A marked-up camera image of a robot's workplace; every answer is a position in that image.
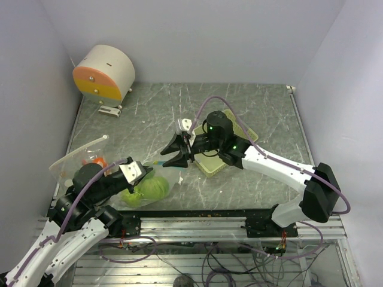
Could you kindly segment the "clear blue-zipper plastic bag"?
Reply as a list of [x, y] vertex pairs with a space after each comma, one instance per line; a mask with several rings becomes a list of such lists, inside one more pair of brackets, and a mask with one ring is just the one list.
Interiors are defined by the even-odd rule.
[[175, 186], [182, 182], [184, 168], [163, 167], [163, 163], [164, 161], [144, 163], [153, 170], [134, 187], [133, 193], [125, 189], [112, 196], [110, 205], [117, 210], [134, 210], [167, 198]]

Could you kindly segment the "light green cabbage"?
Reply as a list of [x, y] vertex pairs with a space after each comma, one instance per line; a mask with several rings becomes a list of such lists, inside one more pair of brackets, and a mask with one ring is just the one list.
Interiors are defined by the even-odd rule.
[[137, 192], [147, 200], [161, 200], [168, 195], [169, 183], [162, 176], [154, 176], [149, 180], [141, 181], [137, 186]]

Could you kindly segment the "green custard apple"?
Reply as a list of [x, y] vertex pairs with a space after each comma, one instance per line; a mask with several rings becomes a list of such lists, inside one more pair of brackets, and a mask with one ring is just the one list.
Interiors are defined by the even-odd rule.
[[134, 208], [141, 206], [142, 195], [140, 193], [124, 191], [121, 192], [120, 198], [128, 207]]

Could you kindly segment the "clear polka dot zip bag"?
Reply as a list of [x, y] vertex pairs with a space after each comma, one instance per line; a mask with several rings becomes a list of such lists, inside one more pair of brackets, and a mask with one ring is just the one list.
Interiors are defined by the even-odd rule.
[[72, 179], [77, 170], [83, 167], [81, 161], [93, 159], [94, 157], [104, 157], [108, 164], [105, 147], [109, 142], [109, 136], [93, 140], [62, 157], [49, 167], [50, 173], [61, 188], [68, 188], [72, 185]]

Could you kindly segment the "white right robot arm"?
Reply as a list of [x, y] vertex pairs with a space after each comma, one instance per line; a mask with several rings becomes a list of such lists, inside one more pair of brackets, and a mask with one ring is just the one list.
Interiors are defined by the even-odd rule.
[[256, 147], [248, 137], [236, 135], [234, 125], [224, 112], [214, 111], [204, 120], [203, 132], [197, 135], [191, 120], [178, 120], [173, 138], [161, 151], [161, 155], [176, 155], [163, 166], [186, 168], [196, 155], [216, 151], [228, 166], [262, 173], [296, 190], [299, 195], [295, 199], [272, 207], [264, 221], [264, 230], [272, 237], [297, 221], [327, 222], [339, 198], [332, 168], [324, 163], [317, 167], [297, 163]]

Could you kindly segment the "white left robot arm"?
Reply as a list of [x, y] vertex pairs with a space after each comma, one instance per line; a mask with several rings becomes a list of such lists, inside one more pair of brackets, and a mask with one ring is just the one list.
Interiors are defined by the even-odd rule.
[[1, 274], [1, 286], [54, 286], [97, 242], [135, 236], [136, 230], [110, 205], [97, 207], [123, 190], [134, 188], [153, 168], [131, 158], [106, 167], [87, 163], [74, 173], [72, 185], [48, 212], [35, 243], [16, 266]]

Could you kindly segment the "round cream drawer cabinet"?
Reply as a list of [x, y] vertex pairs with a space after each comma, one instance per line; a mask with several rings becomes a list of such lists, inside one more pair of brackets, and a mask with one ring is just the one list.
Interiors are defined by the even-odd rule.
[[122, 104], [136, 73], [130, 58], [109, 45], [94, 46], [74, 68], [75, 85], [88, 100], [110, 108]]

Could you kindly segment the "small white metal bracket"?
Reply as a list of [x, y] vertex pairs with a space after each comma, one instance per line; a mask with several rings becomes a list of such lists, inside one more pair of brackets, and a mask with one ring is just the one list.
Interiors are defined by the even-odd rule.
[[121, 110], [118, 108], [112, 108], [109, 106], [102, 105], [99, 107], [98, 113], [118, 118], [121, 114]]

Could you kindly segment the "aluminium rail base frame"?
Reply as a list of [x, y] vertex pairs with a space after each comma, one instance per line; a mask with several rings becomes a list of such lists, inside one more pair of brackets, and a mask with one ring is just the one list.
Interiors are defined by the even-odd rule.
[[149, 237], [157, 242], [218, 242], [256, 240], [338, 240], [346, 239], [342, 221], [332, 216], [326, 223], [296, 222], [275, 227], [266, 222], [265, 209], [251, 210], [130, 210], [122, 213], [121, 227], [107, 240]]

